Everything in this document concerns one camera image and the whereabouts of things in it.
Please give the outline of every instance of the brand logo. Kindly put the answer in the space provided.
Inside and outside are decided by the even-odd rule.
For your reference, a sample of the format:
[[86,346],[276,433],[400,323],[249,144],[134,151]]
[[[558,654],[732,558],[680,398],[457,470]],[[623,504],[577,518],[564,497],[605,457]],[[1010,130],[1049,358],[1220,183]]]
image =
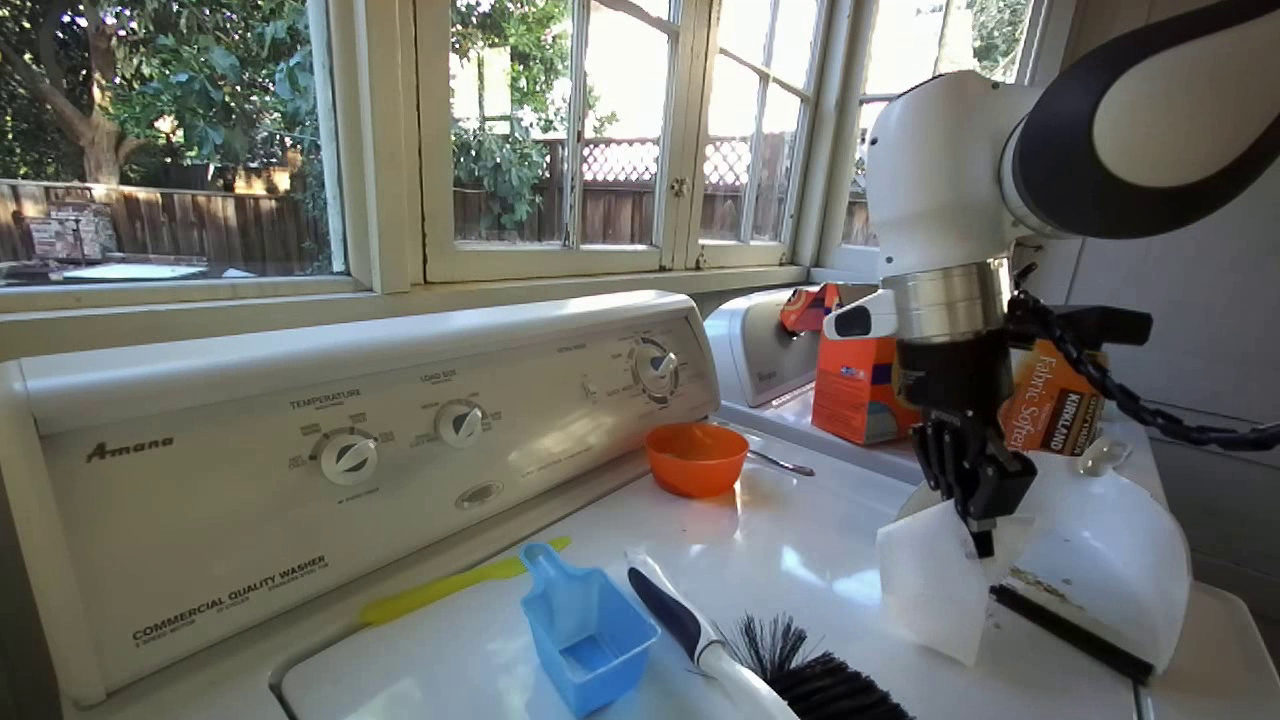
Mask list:
[[154,447],[172,447],[172,435],[153,435],[153,441],[140,441],[140,446],[94,441],[92,451],[85,457],[85,463],[140,457],[140,451],[154,451]]

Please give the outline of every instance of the white wall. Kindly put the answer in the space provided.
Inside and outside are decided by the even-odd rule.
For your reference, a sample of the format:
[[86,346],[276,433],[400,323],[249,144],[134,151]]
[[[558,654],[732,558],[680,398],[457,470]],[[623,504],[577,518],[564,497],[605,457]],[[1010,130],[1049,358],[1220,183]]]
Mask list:
[[[1067,52],[1197,0],[1078,0]],[[1153,346],[1110,350],[1139,398],[1199,422],[1280,422],[1280,165],[1220,220],[1159,241],[1064,241],[1044,251],[1049,302],[1156,317]],[[1280,451],[1226,457],[1156,441],[1197,578],[1241,592],[1280,657]]]

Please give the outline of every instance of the black cable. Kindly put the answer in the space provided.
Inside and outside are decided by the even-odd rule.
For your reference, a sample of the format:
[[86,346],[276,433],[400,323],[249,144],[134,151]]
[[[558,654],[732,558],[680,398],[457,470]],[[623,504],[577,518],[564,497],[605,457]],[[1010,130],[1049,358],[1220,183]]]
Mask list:
[[1064,360],[1122,417],[1172,435],[1179,446],[1210,446],[1223,451],[1269,451],[1280,446],[1280,424],[1259,430],[1217,430],[1217,424],[1189,424],[1175,411],[1142,404],[1130,388],[1122,388],[1100,353],[1085,350],[1064,323],[1055,323],[1052,308],[1044,308],[1030,293],[1018,288],[1018,302],[1030,308],[1040,333],[1064,353]]

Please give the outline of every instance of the blue cup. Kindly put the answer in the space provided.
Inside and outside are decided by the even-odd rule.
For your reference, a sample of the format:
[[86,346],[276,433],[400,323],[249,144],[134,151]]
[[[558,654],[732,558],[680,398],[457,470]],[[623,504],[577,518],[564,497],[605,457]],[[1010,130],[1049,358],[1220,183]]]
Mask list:
[[547,544],[524,544],[519,558],[533,578],[519,601],[533,647],[570,717],[633,693],[655,646],[650,619],[601,567],[570,567]]

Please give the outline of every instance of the white knob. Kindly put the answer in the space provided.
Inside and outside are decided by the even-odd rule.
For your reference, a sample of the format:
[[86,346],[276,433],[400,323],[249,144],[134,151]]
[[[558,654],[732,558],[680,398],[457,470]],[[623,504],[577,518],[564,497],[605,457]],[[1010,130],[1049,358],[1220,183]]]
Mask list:
[[453,447],[477,447],[489,433],[489,417],[478,404],[443,404],[434,433]]
[[369,484],[375,474],[375,441],[358,433],[331,433],[321,441],[315,462],[322,481],[340,489]]
[[655,339],[633,350],[633,374],[642,398],[666,402],[680,386],[680,358]]

